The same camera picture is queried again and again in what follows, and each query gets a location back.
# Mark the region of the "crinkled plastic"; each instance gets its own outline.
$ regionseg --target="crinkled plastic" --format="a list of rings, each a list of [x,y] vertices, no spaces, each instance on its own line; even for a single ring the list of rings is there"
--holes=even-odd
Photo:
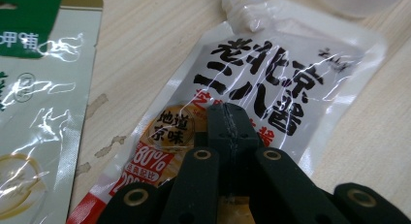
[[[0,3],[0,222],[64,223],[103,2]]]
[[[289,0],[223,0],[228,22],[206,32],[69,223],[97,220],[124,185],[173,178],[206,107],[242,106],[266,147],[285,150],[311,175],[332,128],[377,70],[376,33]],[[243,198],[223,198],[219,223],[253,223]]]

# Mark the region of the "wooden table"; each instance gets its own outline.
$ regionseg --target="wooden table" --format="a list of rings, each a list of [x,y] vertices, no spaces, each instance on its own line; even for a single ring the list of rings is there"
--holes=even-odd
[[[203,33],[226,19],[221,0],[104,0],[71,210],[138,124]],[[316,0],[294,0],[330,11]],[[411,0],[361,19],[384,35],[382,68],[338,123],[312,176],[327,191],[369,186],[411,217]]]

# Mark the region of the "transparent plastic wrapper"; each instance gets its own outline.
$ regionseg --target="transparent plastic wrapper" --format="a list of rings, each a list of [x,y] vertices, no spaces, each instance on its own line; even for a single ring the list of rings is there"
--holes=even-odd
[[[0,222],[64,223],[103,1],[0,4]]]
[[[126,184],[159,186],[176,176],[213,104],[245,108],[266,147],[312,174],[332,127],[383,60],[384,40],[288,0],[223,0],[223,7],[228,22],[195,45],[69,223],[97,220]],[[246,198],[221,199],[219,216],[218,223],[253,223]]]

